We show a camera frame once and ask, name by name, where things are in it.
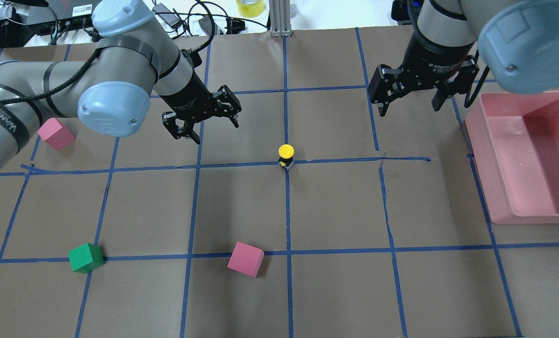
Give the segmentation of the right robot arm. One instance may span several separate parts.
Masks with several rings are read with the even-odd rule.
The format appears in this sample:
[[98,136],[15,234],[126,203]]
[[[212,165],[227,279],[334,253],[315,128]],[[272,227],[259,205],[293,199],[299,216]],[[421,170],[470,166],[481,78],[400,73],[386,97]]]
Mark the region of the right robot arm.
[[434,111],[456,94],[469,107],[489,74],[516,94],[559,88],[559,0],[395,0],[391,15],[412,36],[402,64],[378,65],[368,84],[381,116],[432,89]]

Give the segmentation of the green cube near left arm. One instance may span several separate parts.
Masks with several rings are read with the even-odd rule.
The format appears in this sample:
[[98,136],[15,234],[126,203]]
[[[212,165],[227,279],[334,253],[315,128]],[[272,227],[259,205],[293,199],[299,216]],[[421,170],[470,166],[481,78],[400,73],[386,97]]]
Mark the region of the green cube near left arm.
[[101,248],[91,243],[85,243],[70,250],[68,259],[71,270],[82,274],[88,274],[105,264]]

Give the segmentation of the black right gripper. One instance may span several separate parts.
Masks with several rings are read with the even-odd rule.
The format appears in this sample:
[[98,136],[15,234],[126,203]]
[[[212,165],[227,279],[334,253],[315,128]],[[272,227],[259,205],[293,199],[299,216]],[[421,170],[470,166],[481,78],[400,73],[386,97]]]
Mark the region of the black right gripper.
[[434,73],[410,70],[404,67],[391,68],[386,64],[376,67],[368,84],[368,96],[376,104],[380,117],[387,115],[389,104],[411,92],[436,89],[431,105],[438,112],[448,98],[456,94],[466,94],[471,90],[479,66],[472,55],[466,56],[454,71]]

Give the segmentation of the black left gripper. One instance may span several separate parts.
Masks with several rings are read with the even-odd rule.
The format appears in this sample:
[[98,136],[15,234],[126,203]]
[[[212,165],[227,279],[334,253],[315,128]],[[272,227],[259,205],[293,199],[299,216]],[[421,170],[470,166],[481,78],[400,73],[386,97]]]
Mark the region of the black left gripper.
[[202,86],[188,86],[175,94],[161,95],[161,99],[171,109],[162,113],[162,124],[173,137],[190,139],[200,145],[195,124],[213,117],[229,118],[235,128],[239,127],[241,103],[227,85],[215,93]]

